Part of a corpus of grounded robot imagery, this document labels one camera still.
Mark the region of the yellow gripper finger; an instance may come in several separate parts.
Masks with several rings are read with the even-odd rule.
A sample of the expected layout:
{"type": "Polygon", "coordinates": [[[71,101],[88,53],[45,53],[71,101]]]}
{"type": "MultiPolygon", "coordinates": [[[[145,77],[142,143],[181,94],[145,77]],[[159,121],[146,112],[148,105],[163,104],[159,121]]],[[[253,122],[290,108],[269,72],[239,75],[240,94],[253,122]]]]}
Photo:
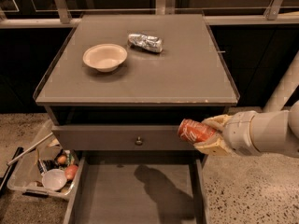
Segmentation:
{"type": "Polygon", "coordinates": [[[195,143],[193,146],[206,155],[227,156],[233,153],[220,134],[216,134],[206,141],[195,143]]]}
{"type": "Polygon", "coordinates": [[[218,115],[215,117],[210,117],[210,118],[204,119],[202,121],[202,123],[214,128],[218,132],[223,132],[226,123],[231,118],[232,117],[230,115],[223,114],[223,115],[218,115]]]}

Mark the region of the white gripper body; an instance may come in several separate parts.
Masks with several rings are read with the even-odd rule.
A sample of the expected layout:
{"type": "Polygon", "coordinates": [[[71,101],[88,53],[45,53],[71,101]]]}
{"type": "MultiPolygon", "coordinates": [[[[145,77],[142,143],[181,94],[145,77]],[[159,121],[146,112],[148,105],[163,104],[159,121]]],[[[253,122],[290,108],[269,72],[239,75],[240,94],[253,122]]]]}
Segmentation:
{"type": "Polygon", "coordinates": [[[231,116],[222,132],[224,142],[240,156],[260,156],[250,137],[250,124],[257,115],[255,111],[238,112],[231,116]]]}

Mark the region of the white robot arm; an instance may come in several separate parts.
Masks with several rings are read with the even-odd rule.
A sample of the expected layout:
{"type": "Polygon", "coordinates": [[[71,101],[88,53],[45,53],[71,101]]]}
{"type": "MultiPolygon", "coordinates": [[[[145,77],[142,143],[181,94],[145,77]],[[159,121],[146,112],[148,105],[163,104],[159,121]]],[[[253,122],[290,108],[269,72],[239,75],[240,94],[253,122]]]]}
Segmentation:
{"type": "Polygon", "coordinates": [[[277,153],[299,157],[299,102],[289,110],[283,106],[299,86],[299,52],[269,98],[262,113],[237,112],[204,120],[219,133],[193,146],[208,155],[260,156],[277,153]]]}

